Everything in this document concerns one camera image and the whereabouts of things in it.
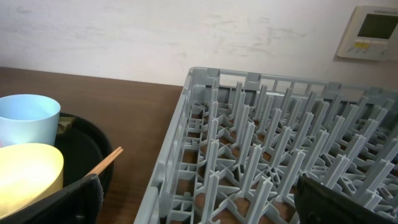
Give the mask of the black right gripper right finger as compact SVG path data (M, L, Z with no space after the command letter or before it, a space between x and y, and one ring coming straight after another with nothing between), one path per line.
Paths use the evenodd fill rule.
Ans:
M294 202L301 224L394 224L303 175L298 178Z

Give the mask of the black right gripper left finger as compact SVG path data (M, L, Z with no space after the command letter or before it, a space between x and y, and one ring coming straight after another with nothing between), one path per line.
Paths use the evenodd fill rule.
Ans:
M2 224L95 224L103 203L100 178L90 174L1 219Z

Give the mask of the yellow bowl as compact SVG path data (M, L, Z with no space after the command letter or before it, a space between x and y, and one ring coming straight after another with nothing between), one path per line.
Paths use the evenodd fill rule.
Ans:
M1 218L6 218L63 188L64 158L48 144L1 148Z

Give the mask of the light blue cup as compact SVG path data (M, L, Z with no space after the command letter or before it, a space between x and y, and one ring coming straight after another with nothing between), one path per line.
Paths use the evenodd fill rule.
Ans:
M42 95L19 94L1 98L1 146L42 143L53 146L60 103Z

